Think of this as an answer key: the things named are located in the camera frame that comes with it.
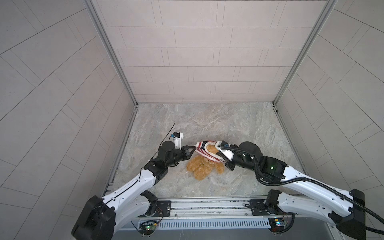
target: marble floor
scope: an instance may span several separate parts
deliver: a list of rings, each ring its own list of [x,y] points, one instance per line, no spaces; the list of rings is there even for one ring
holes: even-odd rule
[[[184,133],[182,145],[204,140],[225,140],[237,145],[250,141],[264,155],[301,170],[271,103],[140,104],[114,179],[114,190],[139,173],[173,123],[176,131]],[[271,189],[258,183],[253,171],[240,167],[233,172],[226,168],[222,175],[212,171],[198,181],[187,172],[186,165],[184,161],[169,168],[168,174],[149,191],[157,197],[207,197],[267,195]]]

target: red and white striped fabric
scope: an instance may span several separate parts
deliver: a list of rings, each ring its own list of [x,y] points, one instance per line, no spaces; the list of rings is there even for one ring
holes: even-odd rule
[[[216,155],[214,153],[211,153],[207,151],[207,146],[208,145],[216,145],[215,141],[203,141],[203,142],[198,142],[196,144],[196,152],[206,159],[211,160],[212,162],[225,162],[225,160],[220,157],[219,155]]]

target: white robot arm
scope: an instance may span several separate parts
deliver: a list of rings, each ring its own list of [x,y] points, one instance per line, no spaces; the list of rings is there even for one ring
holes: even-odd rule
[[[167,174],[168,167],[190,159],[195,150],[194,146],[181,147],[182,133],[174,132],[173,138],[174,142],[166,141],[159,147],[157,157],[151,159],[131,181],[103,198],[93,196],[88,200],[72,229],[72,235],[77,240],[109,240],[137,216],[154,214],[157,198],[147,189]],[[219,150],[217,154],[226,159],[225,165],[230,170],[235,166],[253,170],[256,179],[264,185],[284,185],[311,198],[270,190],[263,206],[269,214],[298,213],[314,217],[336,225],[348,236],[366,239],[365,211],[369,209],[364,205],[364,193],[356,189],[349,192],[318,182],[285,162],[264,156],[260,148],[251,142],[237,146],[219,141],[216,148]]]

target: teddy bear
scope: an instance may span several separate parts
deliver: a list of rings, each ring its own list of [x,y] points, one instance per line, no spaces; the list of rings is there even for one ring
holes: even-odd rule
[[[207,145],[206,150],[213,154],[218,152],[214,145]],[[192,158],[187,164],[187,171],[193,172],[195,179],[199,181],[208,176],[214,168],[218,174],[222,174],[224,172],[225,166],[223,162],[214,162],[208,160],[200,154]]]

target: tiled wall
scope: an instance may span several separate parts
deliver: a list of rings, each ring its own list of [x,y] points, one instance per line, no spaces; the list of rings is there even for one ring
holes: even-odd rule
[[[272,101],[325,1],[94,0],[138,102]]]
[[[339,0],[277,104],[310,176],[362,190],[367,207],[381,216],[383,12],[382,0]],[[369,215],[372,224],[383,229]]]
[[[132,109],[81,0],[0,1],[0,239],[70,239]]]

